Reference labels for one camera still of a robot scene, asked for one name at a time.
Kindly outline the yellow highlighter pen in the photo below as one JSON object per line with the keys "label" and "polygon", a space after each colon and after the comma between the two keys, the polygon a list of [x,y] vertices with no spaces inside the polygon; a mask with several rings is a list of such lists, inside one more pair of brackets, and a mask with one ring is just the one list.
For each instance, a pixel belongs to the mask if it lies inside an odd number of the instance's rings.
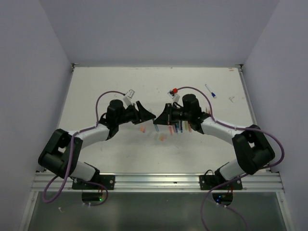
{"label": "yellow highlighter pen", "polygon": [[188,124],[187,121],[184,121],[184,125],[185,125],[185,129],[186,129],[186,130],[189,130],[189,124]]}

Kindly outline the blue capped white pen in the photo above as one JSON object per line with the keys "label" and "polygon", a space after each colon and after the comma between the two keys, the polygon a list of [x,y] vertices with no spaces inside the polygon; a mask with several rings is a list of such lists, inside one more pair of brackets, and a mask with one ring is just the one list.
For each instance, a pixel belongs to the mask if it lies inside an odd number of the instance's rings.
{"label": "blue capped white pen", "polygon": [[205,87],[210,92],[211,96],[215,99],[216,98],[216,94],[211,90],[211,88],[207,84],[205,84]]}

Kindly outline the purple pen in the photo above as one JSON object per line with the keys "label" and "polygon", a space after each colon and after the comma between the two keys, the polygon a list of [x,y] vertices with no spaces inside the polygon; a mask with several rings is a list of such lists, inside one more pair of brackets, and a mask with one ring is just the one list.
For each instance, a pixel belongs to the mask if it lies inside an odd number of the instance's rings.
{"label": "purple pen", "polygon": [[180,132],[183,133],[183,121],[179,121]]}

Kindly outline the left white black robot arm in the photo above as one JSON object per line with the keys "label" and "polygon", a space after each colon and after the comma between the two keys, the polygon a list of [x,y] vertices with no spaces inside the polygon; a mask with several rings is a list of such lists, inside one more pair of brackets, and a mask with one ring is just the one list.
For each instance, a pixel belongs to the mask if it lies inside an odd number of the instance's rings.
{"label": "left white black robot arm", "polygon": [[131,122],[136,125],[155,118],[139,101],[125,108],[121,100],[112,100],[97,125],[81,131],[55,130],[40,154],[38,164],[62,179],[82,179],[89,189],[95,189],[100,183],[99,170],[78,160],[81,150],[111,139],[122,124]]}

